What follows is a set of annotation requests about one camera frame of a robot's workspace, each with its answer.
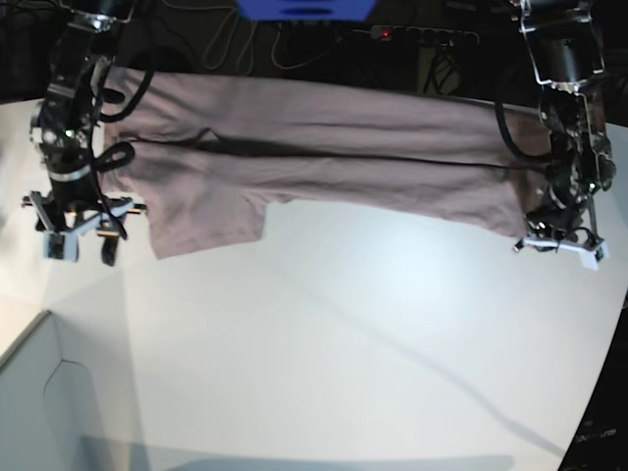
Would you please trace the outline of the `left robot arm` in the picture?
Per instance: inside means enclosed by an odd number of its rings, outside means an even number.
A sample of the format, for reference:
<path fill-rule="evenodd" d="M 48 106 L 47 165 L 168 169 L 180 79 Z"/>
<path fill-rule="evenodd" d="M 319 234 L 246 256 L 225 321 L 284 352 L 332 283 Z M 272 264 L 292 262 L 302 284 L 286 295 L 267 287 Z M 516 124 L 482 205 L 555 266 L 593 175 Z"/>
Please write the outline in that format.
<path fill-rule="evenodd" d="M 590 1 L 509 1 L 535 80 L 541 89 L 538 113 L 549 131 L 550 151 L 532 155 L 514 142 L 500 97 L 495 110 L 501 137 L 527 167 L 544 174 L 540 205 L 526 216 L 528 233 L 516 250 L 568 250 L 597 270 L 608 258 L 599 235 L 594 197 L 611 188 L 616 175 L 606 133 L 602 40 Z"/>

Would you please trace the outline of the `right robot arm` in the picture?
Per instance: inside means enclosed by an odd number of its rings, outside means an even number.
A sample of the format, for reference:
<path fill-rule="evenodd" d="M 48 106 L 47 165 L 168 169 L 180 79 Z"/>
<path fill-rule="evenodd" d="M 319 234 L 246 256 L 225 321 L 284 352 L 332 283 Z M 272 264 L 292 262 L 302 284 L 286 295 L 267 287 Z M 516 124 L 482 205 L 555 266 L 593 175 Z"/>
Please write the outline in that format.
<path fill-rule="evenodd" d="M 45 258 L 78 261 L 80 237 L 96 232 L 103 239 L 103 264 L 114 266 L 118 245 L 128 236 L 127 215 L 141 214 L 146 208 L 128 197 L 109 198 L 103 193 L 101 177 L 129 164 L 134 149 L 123 141 L 96 154 L 94 131 L 134 111 L 155 68 L 148 67 L 132 98 L 106 85 L 135 2 L 64 1 L 61 5 L 72 17 L 53 52 L 51 78 L 29 133 L 51 190 L 33 191 L 22 204 L 35 210 Z"/>

